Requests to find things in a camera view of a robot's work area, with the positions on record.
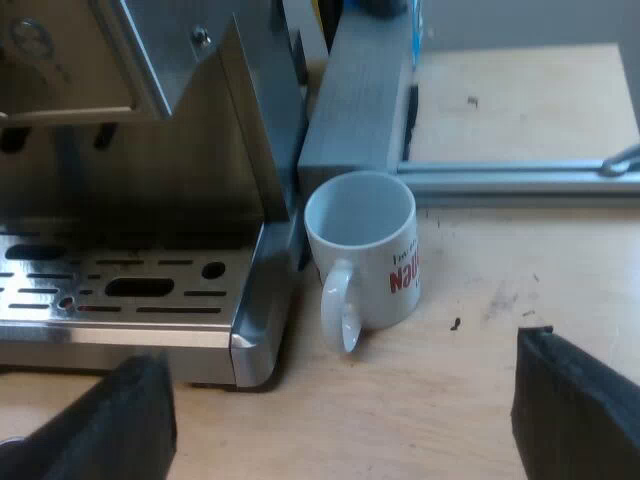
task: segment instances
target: stainless steel base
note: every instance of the stainless steel base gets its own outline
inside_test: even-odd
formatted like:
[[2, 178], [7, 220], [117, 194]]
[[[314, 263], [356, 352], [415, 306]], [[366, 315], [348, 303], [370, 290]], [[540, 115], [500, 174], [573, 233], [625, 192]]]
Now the stainless steel base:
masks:
[[109, 370], [166, 353], [174, 379], [258, 386], [295, 284], [298, 217], [250, 235], [0, 230], [0, 365]]

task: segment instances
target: wooden board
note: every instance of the wooden board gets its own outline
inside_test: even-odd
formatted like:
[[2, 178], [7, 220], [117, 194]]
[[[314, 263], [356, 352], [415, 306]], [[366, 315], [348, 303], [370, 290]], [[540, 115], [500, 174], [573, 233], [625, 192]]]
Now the wooden board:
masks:
[[[275, 390], [176, 387], [172, 480], [524, 478], [509, 418], [520, 325], [552, 324], [640, 383], [640, 211], [419, 215], [415, 314], [333, 355], [308, 268]], [[94, 381], [0, 376], [0, 438], [28, 434]]]
[[605, 158], [640, 141], [614, 44], [426, 53], [410, 160]]

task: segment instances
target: white mug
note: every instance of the white mug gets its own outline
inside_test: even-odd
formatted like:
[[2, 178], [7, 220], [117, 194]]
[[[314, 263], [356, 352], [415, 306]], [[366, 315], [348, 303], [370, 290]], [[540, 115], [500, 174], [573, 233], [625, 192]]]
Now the white mug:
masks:
[[420, 299], [416, 201], [399, 179], [379, 172], [341, 175], [320, 186], [304, 215], [324, 284], [327, 344], [351, 352], [361, 330], [390, 327]]

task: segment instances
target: stainless steel espresso machine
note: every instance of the stainless steel espresso machine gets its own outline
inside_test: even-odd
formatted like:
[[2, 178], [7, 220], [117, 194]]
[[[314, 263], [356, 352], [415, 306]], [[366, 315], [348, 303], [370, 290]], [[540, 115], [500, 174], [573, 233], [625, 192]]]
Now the stainless steel espresso machine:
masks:
[[274, 368], [307, 125], [282, 4], [0, 0], [0, 365]]

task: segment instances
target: mug handle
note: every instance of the mug handle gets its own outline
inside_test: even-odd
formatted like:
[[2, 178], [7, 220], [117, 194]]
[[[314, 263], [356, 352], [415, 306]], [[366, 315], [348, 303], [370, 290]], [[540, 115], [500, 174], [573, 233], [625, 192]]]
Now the mug handle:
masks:
[[324, 282], [320, 316], [324, 338], [332, 350], [350, 353], [356, 346], [362, 322], [355, 309], [349, 309], [347, 294], [353, 288], [354, 268], [347, 261], [337, 262]]

